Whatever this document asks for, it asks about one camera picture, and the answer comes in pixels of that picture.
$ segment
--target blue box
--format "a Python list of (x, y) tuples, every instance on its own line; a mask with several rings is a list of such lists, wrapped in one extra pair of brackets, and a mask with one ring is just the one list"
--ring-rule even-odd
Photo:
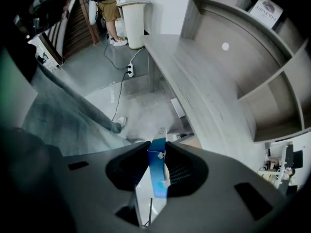
[(166, 128), (160, 128), (147, 150), (154, 196), (160, 199), (166, 199), (167, 197), (167, 178), (164, 165), (165, 143)]

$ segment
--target gray floor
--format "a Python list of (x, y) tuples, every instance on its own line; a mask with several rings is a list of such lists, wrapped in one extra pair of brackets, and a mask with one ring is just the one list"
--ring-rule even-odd
[[(120, 84), (115, 83), (93, 92), (86, 99), (93, 103), (112, 119)], [(166, 127), (168, 133), (185, 133), (182, 121), (165, 90), (149, 93), (148, 75), (123, 82), (122, 94), (114, 121), (127, 117), (127, 123), (120, 136), (127, 139), (142, 138), (151, 141), (160, 127)]]
[[(95, 46), (89, 46), (65, 61), (55, 75), (71, 86), (82, 96), (87, 96), (95, 90), (102, 89), (113, 83), (121, 82), (126, 70), (117, 70), (105, 58), (104, 49), (107, 40)], [(128, 45), (114, 47), (108, 45), (106, 55), (117, 68), (124, 68), (137, 50), (131, 50)], [(132, 61), (134, 76), (139, 77), (148, 73), (147, 51), (143, 49)]]

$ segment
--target brown shorts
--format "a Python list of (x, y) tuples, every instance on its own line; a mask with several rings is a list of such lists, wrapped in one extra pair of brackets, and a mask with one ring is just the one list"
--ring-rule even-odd
[(98, 3), (99, 9), (105, 21), (114, 21), (120, 18), (116, 0), (106, 0)]

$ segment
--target white round spot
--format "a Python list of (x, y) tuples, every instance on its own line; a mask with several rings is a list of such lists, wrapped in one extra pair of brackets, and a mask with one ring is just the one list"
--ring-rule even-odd
[(229, 49), (229, 44), (224, 42), (222, 45), (223, 50), (227, 51)]

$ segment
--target trash can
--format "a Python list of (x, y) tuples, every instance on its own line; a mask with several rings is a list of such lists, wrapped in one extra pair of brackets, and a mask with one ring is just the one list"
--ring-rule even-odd
[(144, 44), (140, 37), (144, 35), (144, 7), (149, 1), (131, 1), (119, 3), (124, 17), (128, 45), (131, 49), (141, 49)]

